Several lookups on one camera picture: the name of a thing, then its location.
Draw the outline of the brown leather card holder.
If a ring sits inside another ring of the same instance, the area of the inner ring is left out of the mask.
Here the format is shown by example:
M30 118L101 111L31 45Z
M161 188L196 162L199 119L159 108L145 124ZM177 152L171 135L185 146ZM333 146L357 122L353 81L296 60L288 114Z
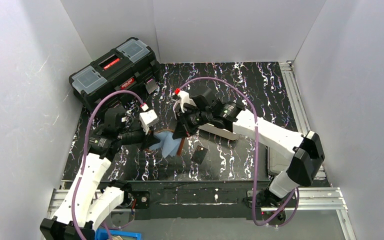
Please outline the brown leather card holder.
M160 149L163 158L168 156L174 157L178 154L178 150L181 149L182 139L174 139L174 132L172 130L161 130L154 133L154 136L160 140L159 143L155 143L147 148L149 151Z

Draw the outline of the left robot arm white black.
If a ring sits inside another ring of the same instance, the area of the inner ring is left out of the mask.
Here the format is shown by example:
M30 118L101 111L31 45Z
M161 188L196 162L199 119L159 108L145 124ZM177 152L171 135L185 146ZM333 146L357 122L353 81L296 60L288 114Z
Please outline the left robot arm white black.
M126 126L126 110L110 108L103 123L85 137L84 160L64 200L51 218L44 218L40 231L47 240L93 240L97 229L116 207L125 204L129 184L112 181L99 198L98 186L111 166L115 154L123 145L140 144L140 150L158 144L153 125L159 118L153 109L143 104L140 126Z

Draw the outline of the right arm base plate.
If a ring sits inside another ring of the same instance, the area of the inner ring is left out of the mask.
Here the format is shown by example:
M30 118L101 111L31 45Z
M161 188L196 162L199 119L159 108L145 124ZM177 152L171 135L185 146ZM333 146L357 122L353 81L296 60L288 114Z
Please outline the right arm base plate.
M283 205L287 198L291 195L291 199L288 201L288 203L285 205L285 208L292 208L296 205L297 198L296 198L296 190L294 189L290 193L288 193L283 198L278 198L271 192L266 193L265 190L257 190L256 191L256 200L255 200L255 206L257 208L278 208L281 205Z

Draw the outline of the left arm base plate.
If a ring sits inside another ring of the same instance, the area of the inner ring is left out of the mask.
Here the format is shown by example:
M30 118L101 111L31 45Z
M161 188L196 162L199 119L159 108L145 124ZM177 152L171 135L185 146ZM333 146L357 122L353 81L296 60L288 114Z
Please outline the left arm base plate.
M123 202L116 209L148 209L149 206L149 191L130 191L124 194Z

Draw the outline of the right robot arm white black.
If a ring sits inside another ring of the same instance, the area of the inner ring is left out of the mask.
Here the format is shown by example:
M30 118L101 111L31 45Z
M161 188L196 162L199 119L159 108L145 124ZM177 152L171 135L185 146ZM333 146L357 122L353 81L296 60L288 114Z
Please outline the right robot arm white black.
M253 138L289 160L289 166L274 178L266 190L275 198L285 197L298 186L311 186L325 160L321 139L316 132L310 130L302 134L280 127L255 116L240 102L221 101L209 88L196 96L176 89L172 99L177 121L174 139L190 137L198 130L228 140L237 140L242 135Z

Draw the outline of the white oblong tray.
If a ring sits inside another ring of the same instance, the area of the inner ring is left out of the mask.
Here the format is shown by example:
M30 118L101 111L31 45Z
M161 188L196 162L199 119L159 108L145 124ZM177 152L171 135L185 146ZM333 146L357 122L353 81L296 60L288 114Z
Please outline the white oblong tray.
M201 125L198 127L200 130L203 130L205 132L208 132L210 134L214 134L216 136L219 136L221 138L225 138L231 141L236 141L239 139L239 135L237 133L228 131L226 129L217 128L212 124L206 123L204 125Z

